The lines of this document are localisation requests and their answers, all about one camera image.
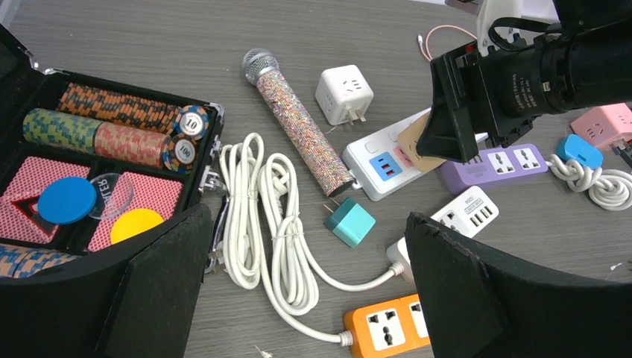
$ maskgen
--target purple power strip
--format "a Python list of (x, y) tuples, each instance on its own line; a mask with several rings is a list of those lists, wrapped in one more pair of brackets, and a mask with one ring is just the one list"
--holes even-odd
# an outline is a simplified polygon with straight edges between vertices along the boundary
[(535, 145), (512, 145), (486, 149), (468, 163), (445, 162), (441, 174), (448, 189), (460, 194), (471, 186), (488, 188), (511, 183), (549, 170)]

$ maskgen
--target cord strain relief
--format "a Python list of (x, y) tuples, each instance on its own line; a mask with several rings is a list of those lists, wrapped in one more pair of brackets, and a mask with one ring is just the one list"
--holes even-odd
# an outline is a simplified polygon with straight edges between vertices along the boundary
[(391, 271), (395, 274), (395, 276), (402, 274), (404, 272), (404, 265), (401, 263), (394, 263), (391, 266)]
[(350, 330), (345, 330), (343, 333), (339, 333), (338, 337), (340, 337), (341, 347), (348, 347), (353, 344), (353, 334), (351, 334)]

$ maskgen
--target orange power strip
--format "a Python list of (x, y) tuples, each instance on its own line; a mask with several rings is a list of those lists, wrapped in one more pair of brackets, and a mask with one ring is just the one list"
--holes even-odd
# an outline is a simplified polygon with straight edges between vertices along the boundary
[(354, 358), (385, 358), (430, 345), (418, 295), (358, 308), (344, 315)]

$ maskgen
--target microphone head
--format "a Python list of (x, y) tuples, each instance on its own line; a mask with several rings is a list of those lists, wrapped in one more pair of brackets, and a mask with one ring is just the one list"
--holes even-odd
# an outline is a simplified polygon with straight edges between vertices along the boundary
[(241, 67), (250, 84), (256, 86), (259, 78), (266, 72), (279, 69), (277, 58), (265, 48), (253, 48), (248, 51), (241, 62)]

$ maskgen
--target gray wooden table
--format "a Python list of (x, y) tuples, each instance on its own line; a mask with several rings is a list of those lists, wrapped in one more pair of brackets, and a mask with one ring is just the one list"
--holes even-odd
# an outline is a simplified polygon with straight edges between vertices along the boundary
[[(362, 125), (328, 135), (341, 153), (345, 145), (431, 104), (431, 75), (416, 36), (441, 24), (473, 31), (475, 18), (458, 10), (407, 0), (22, 0), (11, 31), (36, 54), (43, 68), (59, 67), (156, 90), (222, 103), (222, 142), (241, 142), (252, 131), (295, 163), (301, 214), (312, 253), (323, 269), (347, 283), (373, 279), (389, 265), (385, 249), (402, 237), (411, 211), (433, 213), (452, 196), (431, 173), (380, 202), (363, 192), (345, 193), (372, 213), (377, 224), (356, 249), (333, 236), (323, 222), (327, 202), (308, 169), (254, 87), (241, 72), (253, 47), (269, 48), (295, 92), (323, 131), (329, 130), (314, 93), (320, 72), (357, 65), (375, 92)], [(440, 54), (468, 39), (436, 33)], [(580, 113), (544, 116), (521, 142), (551, 153), (570, 133)], [(609, 155), (605, 167), (626, 169)], [(585, 195), (571, 193), (550, 173), (521, 186), (487, 190), (500, 217), (477, 239), (554, 269), (609, 280), (630, 280), (632, 258), (626, 213), (607, 213)], [(204, 198), (216, 207), (217, 198)], [(318, 306), (300, 320), (329, 333), (343, 330), (349, 310), (414, 293), (397, 277), (369, 292), (346, 293), (320, 281)], [(263, 288), (234, 286), (227, 275), (202, 286), (186, 357), (259, 357), (255, 345), (275, 358), (349, 357), (348, 348), (310, 339), (273, 311)], [(424, 348), (404, 357), (431, 357)]]

